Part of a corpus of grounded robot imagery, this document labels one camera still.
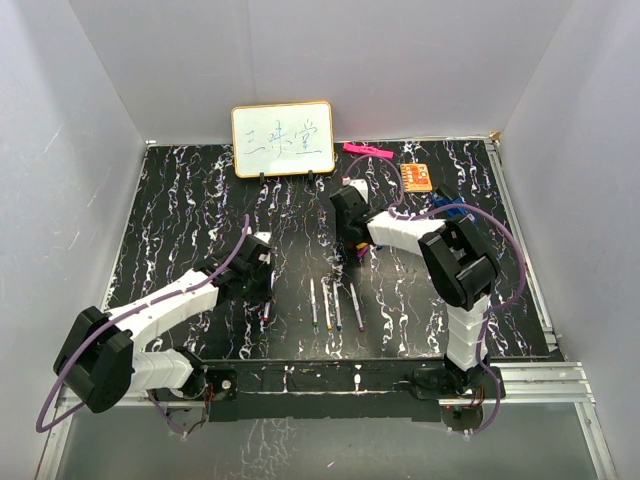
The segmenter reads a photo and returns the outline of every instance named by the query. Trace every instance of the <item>robotic arm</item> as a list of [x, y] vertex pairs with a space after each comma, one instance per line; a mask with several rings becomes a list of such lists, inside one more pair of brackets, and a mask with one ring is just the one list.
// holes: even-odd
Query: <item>robotic arm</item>
[[[247, 235], [228, 268], [205, 281], [220, 265], [214, 257], [196, 264], [179, 280], [129, 305], [101, 312], [83, 310], [71, 328], [54, 364], [57, 375], [67, 360], [96, 329], [131, 310], [137, 311], [100, 335], [79, 357], [65, 380], [94, 413], [114, 406], [125, 394], [171, 388], [197, 396], [206, 385], [200, 360], [185, 348], [145, 352], [162, 333], [226, 300], [265, 302], [271, 297], [269, 233]], [[196, 289], [190, 287], [205, 282]]]
[[487, 354], [480, 331], [489, 295], [500, 273], [498, 262], [469, 216], [398, 220], [388, 211], [369, 206], [365, 180], [345, 183], [331, 196], [331, 202], [336, 210], [338, 242], [347, 262], [357, 259], [358, 247], [363, 244], [393, 246], [424, 258], [449, 316], [445, 365], [458, 379], [455, 389], [464, 391], [481, 373], [476, 356], [479, 342], [481, 357]]

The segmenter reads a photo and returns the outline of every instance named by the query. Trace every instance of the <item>pink object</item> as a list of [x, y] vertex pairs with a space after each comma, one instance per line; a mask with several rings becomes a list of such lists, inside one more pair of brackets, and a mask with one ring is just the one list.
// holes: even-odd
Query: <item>pink object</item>
[[342, 150], [349, 153], [357, 153], [360, 155], [378, 155], [379, 157], [391, 160], [393, 158], [393, 152], [389, 150], [379, 150], [375, 147], [365, 147], [363, 145], [354, 145], [353, 143], [345, 143]]

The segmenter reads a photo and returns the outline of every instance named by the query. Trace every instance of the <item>marble pattern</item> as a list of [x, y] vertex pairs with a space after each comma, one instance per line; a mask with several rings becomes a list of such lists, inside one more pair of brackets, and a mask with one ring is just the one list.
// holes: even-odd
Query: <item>marble pattern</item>
[[[460, 197], [507, 223], [495, 176], [482, 141], [371, 142], [393, 150], [400, 162], [426, 163], [435, 185], [444, 182]], [[339, 359], [441, 356], [447, 317], [421, 258], [394, 248], [374, 250], [359, 268], [344, 268], [336, 256], [334, 212], [329, 201], [352, 157], [336, 145], [331, 175], [239, 179], [228, 145], [154, 147], [147, 152], [133, 210], [108, 295], [108, 306], [129, 303], [177, 279], [193, 263], [230, 250], [248, 213], [254, 231], [272, 233], [274, 299], [270, 321], [264, 305], [230, 302], [201, 313], [149, 345], [157, 351], [185, 345], [205, 359]], [[376, 160], [363, 161], [370, 202], [389, 204], [401, 188]], [[408, 211], [432, 206], [429, 194], [407, 194]], [[502, 267], [491, 303], [505, 301], [517, 281], [514, 255], [503, 236], [483, 221], [478, 227]], [[310, 285], [315, 282], [318, 327], [312, 325]], [[335, 328], [332, 282], [338, 282], [344, 328]], [[328, 282], [328, 331], [322, 283]], [[365, 332], [359, 332], [350, 283], [359, 296]], [[529, 289], [509, 311], [491, 318], [493, 355], [548, 355]]]

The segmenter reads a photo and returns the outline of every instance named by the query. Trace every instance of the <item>whiteboard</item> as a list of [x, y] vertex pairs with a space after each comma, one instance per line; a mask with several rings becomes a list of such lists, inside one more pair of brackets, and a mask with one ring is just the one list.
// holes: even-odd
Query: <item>whiteboard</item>
[[231, 124], [236, 175], [241, 178], [335, 168], [327, 102], [236, 107]]

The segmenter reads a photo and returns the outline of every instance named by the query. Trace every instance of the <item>orange square object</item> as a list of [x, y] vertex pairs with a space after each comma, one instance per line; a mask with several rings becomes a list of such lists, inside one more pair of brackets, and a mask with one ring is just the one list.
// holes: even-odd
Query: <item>orange square object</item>
[[424, 163], [403, 163], [400, 165], [400, 173], [404, 182], [405, 192], [431, 192], [431, 177]]

